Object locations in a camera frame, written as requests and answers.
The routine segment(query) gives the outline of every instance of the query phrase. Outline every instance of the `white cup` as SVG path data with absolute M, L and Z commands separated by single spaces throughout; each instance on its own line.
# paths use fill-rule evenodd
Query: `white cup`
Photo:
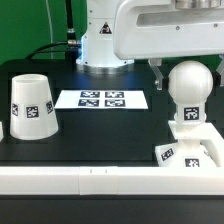
M 48 78 L 39 74 L 12 79 L 10 134 L 22 140 L 49 137 L 58 131 Z

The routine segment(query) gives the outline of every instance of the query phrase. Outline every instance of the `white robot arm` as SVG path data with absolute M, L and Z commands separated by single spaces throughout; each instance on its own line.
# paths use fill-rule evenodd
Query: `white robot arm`
M 224 52 L 224 1 L 122 0 L 114 26 L 120 59 Z

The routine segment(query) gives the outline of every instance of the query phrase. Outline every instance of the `white sphere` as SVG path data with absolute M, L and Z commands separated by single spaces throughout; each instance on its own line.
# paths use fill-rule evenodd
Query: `white sphere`
M 200 62 L 182 62 L 174 67 L 169 74 L 169 93 L 176 104 L 204 103 L 211 93 L 212 87 L 212 74 Z

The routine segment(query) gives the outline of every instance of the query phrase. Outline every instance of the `white base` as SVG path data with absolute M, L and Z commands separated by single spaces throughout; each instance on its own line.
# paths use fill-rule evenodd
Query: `white base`
M 193 150 L 181 149 L 177 144 L 169 144 L 157 146 L 155 152 L 160 167 L 216 167 L 215 162 L 202 145 Z
M 0 183 L 0 195 L 224 195 L 224 169 L 0 167 Z

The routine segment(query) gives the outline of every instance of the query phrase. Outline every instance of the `black cable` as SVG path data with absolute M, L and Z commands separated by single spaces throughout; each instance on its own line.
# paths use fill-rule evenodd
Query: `black cable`
M 63 53 L 65 53 L 67 50 L 63 50 L 63 51 L 35 51 L 34 53 L 33 53 L 33 56 L 35 56 L 36 54 L 45 54 L 45 53 L 60 53 L 60 52 L 63 52 Z
M 72 15 L 72 2 L 71 0 L 65 0 L 65 6 L 66 6 L 66 14 L 67 14 L 67 26 L 68 26 L 68 32 L 67 32 L 67 38 L 69 40 L 76 40 L 76 34 L 73 26 L 73 15 Z
M 67 42 L 56 42 L 56 43 L 52 43 L 52 44 L 47 44 L 43 47 L 40 47 L 38 49 L 36 49 L 33 53 L 29 54 L 26 59 L 32 59 L 32 57 L 37 54 L 37 52 L 41 52 L 42 50 L 45 50 L 47 48 L 51 48 L 51 47 L 55 47 L 55 46 L 61 46 L 61 45 L 68 45 Z

